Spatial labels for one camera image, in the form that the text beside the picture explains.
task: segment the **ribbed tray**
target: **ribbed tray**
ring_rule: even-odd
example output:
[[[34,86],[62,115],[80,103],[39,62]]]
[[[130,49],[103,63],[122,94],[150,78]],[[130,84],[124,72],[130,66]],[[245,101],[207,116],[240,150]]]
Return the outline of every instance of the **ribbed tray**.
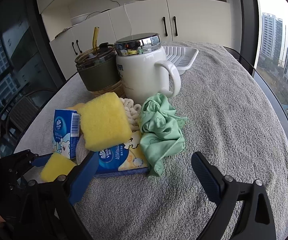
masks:
[[[173,46],[163,47],[166,52],[166,59],[176,66],[180,75],[192,66],[198,54],[198,49],[195,48]]]

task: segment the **gray towel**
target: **gray towel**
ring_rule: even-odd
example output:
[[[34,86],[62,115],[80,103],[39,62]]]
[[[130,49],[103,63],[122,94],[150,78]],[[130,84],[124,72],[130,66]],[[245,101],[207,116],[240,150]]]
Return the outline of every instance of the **gray towel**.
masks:
[[[165,171],[159,178],[138,174],[94,179],[75,205],[85,227],[96,240],[196,239],[215,210],[191,168],[192,153],[201,151],[210,164],[237,181],[263,181],[277,239],[284,239],[288,234],[288,142],[271,104],[223,47],[166,45],[199,49],[193,66],[181,75],[179,94],[170,100],[179,116],[188,117],[183,128],[186,149],[164,159]],[[49,153],[54,109],[89,98],[80,77],[74,76],[42,110],[17,150]],[[232,233],[238,210],[225,239]]]

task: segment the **metal bolt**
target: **metal bolt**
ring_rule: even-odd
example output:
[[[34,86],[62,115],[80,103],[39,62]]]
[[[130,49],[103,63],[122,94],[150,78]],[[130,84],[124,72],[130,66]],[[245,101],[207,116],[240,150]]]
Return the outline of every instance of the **metal bolt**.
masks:
[[[35,185],[35,183],[36,183],[36,180],[35,180],[35,179],[31,179],[31,180],[28,182],[28,185],[29,185],[30,187],[32,187],[32,186]]]
[[[230,176],[230,175],[226,175],[224,178],[225,178],[225,180],[228,181],[228,182],[232,182],[232,181],[234,180],[233,177]]]
[[[258,186],[263,185],[263,182],[262,182],[260,179],[255,180],[255,183],[256,183]]]
[[[65,179],[66,179],[66,176],[65,176],[65,175],[59,175],[59,176],[57,177],[57,180],[58,180],[58,181],[65,181]]]

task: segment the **green cloth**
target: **green cloth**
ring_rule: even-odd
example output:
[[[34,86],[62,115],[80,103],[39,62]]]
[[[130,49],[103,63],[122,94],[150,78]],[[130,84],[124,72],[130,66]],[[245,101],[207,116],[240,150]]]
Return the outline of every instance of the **green cloth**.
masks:
[[[162,159],[180,153],[185,146],[182,134],[187,117],[175,116],[176,109],[163,94],[148,98],[139,115],[143,136],[140,146],[149,164],[149,175],[161,176],[164,171]]]

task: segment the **tissue pack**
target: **tissue pack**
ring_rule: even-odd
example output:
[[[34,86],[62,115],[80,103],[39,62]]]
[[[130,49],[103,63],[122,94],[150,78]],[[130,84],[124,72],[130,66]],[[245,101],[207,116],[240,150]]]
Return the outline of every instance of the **tissue pack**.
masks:
[[[140,131],[132,132],[128,142],[96,152],[99,167],[94,177],[115,177],[144,173],[149,170],[148,162],[140,149]]]
[[[80,115],[75,110],[56,109],[53,124],[53,152],[66,158],[76,157],[80,136]]]

